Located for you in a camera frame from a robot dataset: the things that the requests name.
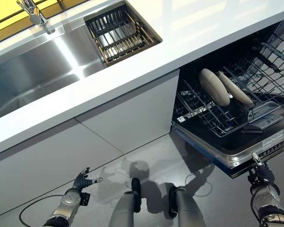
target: dish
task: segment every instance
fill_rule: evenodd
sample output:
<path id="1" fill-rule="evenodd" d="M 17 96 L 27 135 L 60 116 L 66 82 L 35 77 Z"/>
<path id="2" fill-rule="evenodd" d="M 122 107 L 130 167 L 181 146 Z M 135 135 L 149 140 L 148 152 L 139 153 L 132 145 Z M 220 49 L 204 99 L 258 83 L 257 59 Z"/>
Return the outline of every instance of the dish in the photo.
<path id="1" fill-rule="evenodd" d="M 202 69 L 199 74 L 199 81 L 204 90 L 220 106 L 227 106 L 230 103 L 225 86 L 218 77 L 208 69 Z"/>
<path id="2" fill-rule="evenodd" d="M 248 109 L 255 106 L 252 100 L 240 89 L 237 85 L 235 85 L 227 76 L 222 72 L 218 72 L 218 78 L 226 87 L 226 90 L 232 94 L 232 96 L 243 103 Z"/>

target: cabinet panel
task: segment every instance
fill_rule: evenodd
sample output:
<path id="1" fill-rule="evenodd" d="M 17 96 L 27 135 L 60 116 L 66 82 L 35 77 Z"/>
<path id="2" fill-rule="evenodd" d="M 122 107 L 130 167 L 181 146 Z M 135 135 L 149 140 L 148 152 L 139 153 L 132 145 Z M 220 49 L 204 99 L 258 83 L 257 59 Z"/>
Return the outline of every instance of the cabinet panel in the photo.
<path id="1" fill-rule="evenodd" d="M 76 119 L 127 153 L 169 133 L 178 74 L 171 72 Z"/>
<path id="2" fill-rule="evenodd" d="M 0 153 L 0 214 L 120 155 L 75 119 L 28 139 Z"/>

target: kitchen counter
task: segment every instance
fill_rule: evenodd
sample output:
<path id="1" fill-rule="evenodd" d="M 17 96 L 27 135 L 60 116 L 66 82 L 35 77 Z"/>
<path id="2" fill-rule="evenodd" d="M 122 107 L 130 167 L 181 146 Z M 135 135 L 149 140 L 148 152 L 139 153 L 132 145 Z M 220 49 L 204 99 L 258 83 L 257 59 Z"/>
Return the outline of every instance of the kitchen counter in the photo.
<path id="1" fill-rule="evenodd" d="M 128 1 L 163 42 L 1 117 L 0 152 L 284 19 L 284 0 Z M 111 2 L 89 1 L 51 22 Z M 34 29 L 1 42 L 0 53 L 33 37 Z"/>

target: dishwasher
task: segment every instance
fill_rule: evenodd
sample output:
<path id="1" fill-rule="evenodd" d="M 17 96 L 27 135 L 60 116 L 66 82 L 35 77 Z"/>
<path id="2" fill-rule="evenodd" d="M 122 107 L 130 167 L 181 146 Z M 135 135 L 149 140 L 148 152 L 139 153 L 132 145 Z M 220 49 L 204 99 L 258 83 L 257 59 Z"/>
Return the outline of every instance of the dishwasher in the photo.
<path id="1" fill-rule="evenodd" d="M 222 72 L 253 102 L 228 94 L 219 106 L 202 88 L 202 69 Z M 284 21 L 180 68 L 172 130 L 231 178 L 284 151 Z"/>

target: dish drying rack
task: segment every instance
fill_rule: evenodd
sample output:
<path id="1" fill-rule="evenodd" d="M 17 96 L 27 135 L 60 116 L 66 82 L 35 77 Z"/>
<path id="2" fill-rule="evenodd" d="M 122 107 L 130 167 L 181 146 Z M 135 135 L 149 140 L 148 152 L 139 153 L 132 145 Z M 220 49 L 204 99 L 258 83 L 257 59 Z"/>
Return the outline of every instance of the dish drying rack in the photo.
<path id="1" fill-rule="evenodd" d="M 272 33 L 268 42 L 261 43 L 261 46 L 262 56 L 267 56 L 273 68 L 254 57 L 251 60 L 241 58 L 237 63 L 220 69 L 249 96 L 254 107 L 248 109 L 231 95 L 229 106 L 218 106 L 198 80 L 190 84 L 183 80 L 177 97 L 189 113 L 178 121 L 198 116 L 209 130 L 224 137 L 284 106 L 284 40 Z M 181 111 L 181 107 L 176 108 L 176 112 Z"/>
<path id="2" fill-rule="evenodd" d="M 161 42 L 125 2 L 104 10 L 84 19 L 107 66 Z"/>

